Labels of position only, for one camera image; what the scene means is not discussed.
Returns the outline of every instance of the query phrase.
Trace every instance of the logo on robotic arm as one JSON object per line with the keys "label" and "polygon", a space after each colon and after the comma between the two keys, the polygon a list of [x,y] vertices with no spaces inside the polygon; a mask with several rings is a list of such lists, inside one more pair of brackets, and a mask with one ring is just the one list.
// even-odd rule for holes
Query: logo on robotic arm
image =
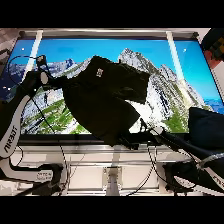
{"label": "logo on robotic arm", "polygon": [[12,146],[12,142],[13,142],[15,136],[16,136],[16,131],[17,131],[17,128],[13,125],[11,134],[10,134],[10,136],[9,136],[9,138],[7,140],[7,143],[6,143],[5,147],[4,147],[4,149],[5,149],[5,151],[7,153],[9,152],[8,150],[10,150],[10,148]]}

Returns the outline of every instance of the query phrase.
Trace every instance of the television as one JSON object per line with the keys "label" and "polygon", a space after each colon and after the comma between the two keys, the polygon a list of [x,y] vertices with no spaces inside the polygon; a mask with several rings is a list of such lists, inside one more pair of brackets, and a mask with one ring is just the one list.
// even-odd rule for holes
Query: television
{"label": "television", "polygon": [[[35,38],[17,40],[10,59],[18,55],[31,55],[34,42]],[[174,44],[184,85],[183,80],[178,77],[169,41],[166,38],[113,36],[42,38],[36,56],[46,55],[49,70],[54,77],[78,76],[94,55],[113,62],[118,62],[120,59],[123,63],[150,73],[146,103],[144,105],[130,101],[129,103],[149,126],[162,126],[172,133],[185,133],[188,132],[187,100],[191,106],[221,114],[224,114],[224,106],[198,41],[174,39]],[[18,83],[22,81],[28,61],[28,58],[23,57],[12,61],[9,70],[14,81]],[[16,88],[5,69],[0,82],[2,100],[10,101]],[[66,108],[61,89],[44,91],[41,87],[33,99],[57,134],[91,134]],[[52,134],[52,130],[32,101],[27,103],[21,121],[22,134]],[[139,130],[138,120],[130,132],[137,133]]]}

